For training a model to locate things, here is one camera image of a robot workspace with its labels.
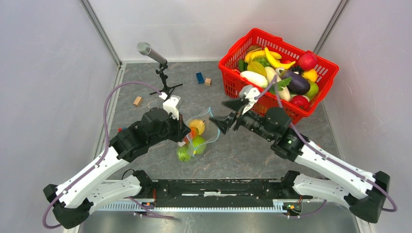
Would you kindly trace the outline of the clear zip top bag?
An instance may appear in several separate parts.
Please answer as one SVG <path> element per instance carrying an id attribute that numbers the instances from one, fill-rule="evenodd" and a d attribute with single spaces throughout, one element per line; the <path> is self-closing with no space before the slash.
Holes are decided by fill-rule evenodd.
<path id="1" fill-rule="evenodd" d="M 206 141 L 206 149 L 207 149 L 209 144 L 216 142 L 218 140 L 220 134 L 221 134 L 221 131 L 219 130 L 219 128 L 209 120 L 210 117 L 213 117 L 213 113 L 212 113 L 211 107 L 208 107 L 202 113 L 191 117 L 187 122 L 188 126 L 189 126 L 189 123 L 194 119 L 200 119 L 200 120 L 205 121 L 205 124 L 206 124 L 205 131 L 202 135 L 198 135 L 198 136 L 201 136 Z M 195 154 L 193 154 L 193 148 L 192 148 L 191 144 L 192 144 L 192 142 L 185 143 L 184 141 L 182 141 L 181 143 L 178 143 L 178 147 L 181 147 L 181 146 L 184 146 L 184 145 L 188 146 L 188 154 L 191 155 L 191 159 L 195 158 L 196 156 L 203 155 L 204 152 L 206 151 L 206 149 L 205 149 L 205 151 L 202 154 L 195 155 Z"/>

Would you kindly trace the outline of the orange fruit toy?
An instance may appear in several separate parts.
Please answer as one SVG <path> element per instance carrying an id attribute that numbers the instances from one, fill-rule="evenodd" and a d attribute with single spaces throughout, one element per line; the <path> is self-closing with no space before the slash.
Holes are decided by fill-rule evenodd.
<path id="1" fill-rule="evenodd" d="M 198 133 L 199 133 L 198 128 L 190 127 L 190 132 L 184 137 L 183 141 L 185 143 L 189 143 L 193 141 L 193 139 L 198 136 Z"/>

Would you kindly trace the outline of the yellow lemon toy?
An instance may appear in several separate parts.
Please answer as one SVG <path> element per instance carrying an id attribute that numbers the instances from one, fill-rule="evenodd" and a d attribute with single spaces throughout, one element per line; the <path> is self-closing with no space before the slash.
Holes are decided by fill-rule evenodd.
<path id="1" fill-rule="evenodd" d="M 194 119 L 189 123 L 189 127 L 196 128 L 198 130 L 198 134 L 202 135 L 205 131 L 205 121 L 200 119 Z"/>

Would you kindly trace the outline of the green apple toy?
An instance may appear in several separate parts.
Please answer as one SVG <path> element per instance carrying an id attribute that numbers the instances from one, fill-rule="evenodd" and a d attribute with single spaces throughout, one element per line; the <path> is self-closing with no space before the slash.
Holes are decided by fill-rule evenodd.
<path id="1" fill-rule="evenodd" d="M 206 149 L 206 141 L 201 136 L 196 136 L 193 138 L 191 146 L 193 154 L 202 154 Z"/>

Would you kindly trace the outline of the red apple toy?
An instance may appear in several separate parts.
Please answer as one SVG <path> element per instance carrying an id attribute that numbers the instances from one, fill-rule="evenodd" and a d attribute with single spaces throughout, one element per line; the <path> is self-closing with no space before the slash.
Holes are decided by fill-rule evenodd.
<path id="1" fill-rule="evenodd" d="M 298 59 L 298 65 L 304 70 L 304 71 L 308 71 L 311 70 L 313 68 L 315 68 L 315 66 L 317 65 L 318 61 L 317 61 L 317 57 L 314 53 L 309 52 L 309 53 L 305 53 L 304 55 L 302 55 L 299 59 Z"/>

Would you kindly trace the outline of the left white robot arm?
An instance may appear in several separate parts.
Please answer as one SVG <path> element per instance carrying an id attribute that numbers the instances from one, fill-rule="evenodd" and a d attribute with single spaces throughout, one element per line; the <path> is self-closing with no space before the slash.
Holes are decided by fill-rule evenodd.
<path id="1" fill-rule="evenodd" d="M 102 186 L 110 175 L 146 154 L 151 146 L 165 140 L 181 142 L 190 133 L 181 114 L 152 108 L 142 119 L 113 137 L 102 154 L 74 177 L 60 185 L 49 184 L 43 192 L 50 202 L 58 226 L 74 228 L 93 212 L 111 202 L 139 195 L 151 195 L 153 185 L 142 175 L 132 174 L 123 181 Z"/>

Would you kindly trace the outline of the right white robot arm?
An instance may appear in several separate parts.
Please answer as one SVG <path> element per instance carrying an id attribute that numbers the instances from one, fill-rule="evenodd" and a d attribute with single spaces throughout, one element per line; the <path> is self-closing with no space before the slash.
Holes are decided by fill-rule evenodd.
<path id="1" fill-rule="evenodd" d="M 281 193 L 287 198 L 297 194 L 318 197 L 340 204 L 356 217 L 377 223 L 383 205 L 389 200 L 390 176 L 378 171 L 372 173 L 352 166 L 321 149 L 292 127 L 292 119 L 281 107 L 269 108 L 261 116 L 246 108 L 247 99 L 222 102 L 232 112 L 227 116 L 212 116 L 222 133 L 244 127 L 272 143 L 271 150 L 280 158 L 311 168 L 327 177 L 326 181 L 293 172 L 293 180 L 281 184 Z"/>

